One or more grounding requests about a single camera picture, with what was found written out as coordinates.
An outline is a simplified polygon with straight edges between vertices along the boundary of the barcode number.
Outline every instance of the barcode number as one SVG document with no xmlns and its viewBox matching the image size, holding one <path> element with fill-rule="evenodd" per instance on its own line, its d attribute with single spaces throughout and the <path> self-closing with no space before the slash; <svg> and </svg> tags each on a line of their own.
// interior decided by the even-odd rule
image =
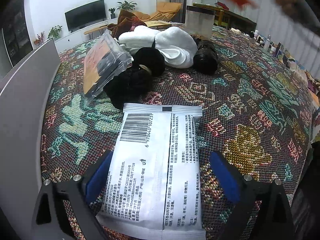
<svg viewBox="0 0 320 240">
<path fill-rule="evenodd" d="M 145 143 L 150 114 L 128 114 L 121 131 L 120 141 Z"/>
</svg>

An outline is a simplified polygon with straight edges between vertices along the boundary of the silver screw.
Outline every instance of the silver screw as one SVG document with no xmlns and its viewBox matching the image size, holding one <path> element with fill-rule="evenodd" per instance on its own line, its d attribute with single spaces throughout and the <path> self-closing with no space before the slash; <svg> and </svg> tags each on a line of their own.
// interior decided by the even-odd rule
<svg viewBox="0 0 320 240">
<path fill-rule="evenodd" d="M 46 179 L 46 180 L 43 182 L 43 184 L 44 184 L 45 186 L 48 186 L 48 185 L 50 184 L 50 182 L 51 182 L 50 179 Z"/>
<path fill-rule="evenodd" d="M 277 185 L 281 185 L 281 180 L 275 179 L 275 183 L 276 183 Z"/>
<path fill-rule="evenodd" d="M 74 180 L 74 181 L 81 180 L 81 175 L 80 175 L 80 174 L 74 175 L 74 176 L 73 176 L 73 180 Z"/>
<path fill-rule="evenodd" d="M 251 181 L 251 180 L 252 180 L 252 177 L 251 177 L 249 174 L 244 175 L 243 178 L 244 178 L 246 181 Z"/>
</svg>

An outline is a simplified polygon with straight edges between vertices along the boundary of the woven textile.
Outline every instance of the woven textile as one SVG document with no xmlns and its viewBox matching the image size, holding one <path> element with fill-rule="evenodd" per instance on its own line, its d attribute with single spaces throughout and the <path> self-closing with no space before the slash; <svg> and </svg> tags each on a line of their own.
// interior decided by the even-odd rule
<svg viewBox="0 0 320 240">
<path fill-rule="evenodd" d="M 275 58 L 248 40 L 214 27 L 212 40 L 220 64 L 213 76 L 167 67 L 154 79 L 145 104 L 202 106 L 197 124 L 203 228 L 216 239 L 233 206 L 210 169 L 210 152 L 218 150 L 242 174 L 256 180 L 283 181 L 289 201 L 298 185 L 309 143 L 310 97 L 302 83 Z M 48 98 L 41 141 L 42 178 L 63 181 L 82 174 L 106 149 L 113 149 L 123 114 L 102 92 L 85 107 L 84 57 L 97 40 L 60 54 L 61 66 Z M 93 203 L 99 210 L 102 197 Z M 65 203 L 74 232 L 84 239 Z M 243 239 L 254 225 L 252 211 Z M 131 239 L 107 230 L 111 239 Z"/>
</svg>

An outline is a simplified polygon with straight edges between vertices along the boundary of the folded white cloth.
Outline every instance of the folded white cloth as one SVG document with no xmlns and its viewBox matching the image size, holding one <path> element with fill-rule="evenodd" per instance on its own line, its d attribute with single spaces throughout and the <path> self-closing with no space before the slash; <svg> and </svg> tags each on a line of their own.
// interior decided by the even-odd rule
<svg viewBox="0 0 320 240">
<path fill-rule="evenodd" d="M 152 47 L 154 41 L 155 48 L 164 56 L 166 65 L 175 68 L 188 68 L 193 65 L 197 45 L 188 33 L 178 27 L 170 27 L 160 32 L 140 25 L 133 32 L 123 33 L 119 37 L 121 46 L 132 55 L 140 48 Z"/>
</svg>

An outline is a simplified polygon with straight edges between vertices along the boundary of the television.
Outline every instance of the television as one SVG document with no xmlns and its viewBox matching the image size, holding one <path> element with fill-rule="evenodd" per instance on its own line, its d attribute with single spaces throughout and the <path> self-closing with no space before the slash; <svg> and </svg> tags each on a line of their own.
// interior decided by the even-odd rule
<svg viewBox="0 0 320 240">
<path fill-rule="evenodd" d="M 82 29 L 106 19 L 104 0 L 91 2 L 65 13 L 69 31 Z"/>
</svg>

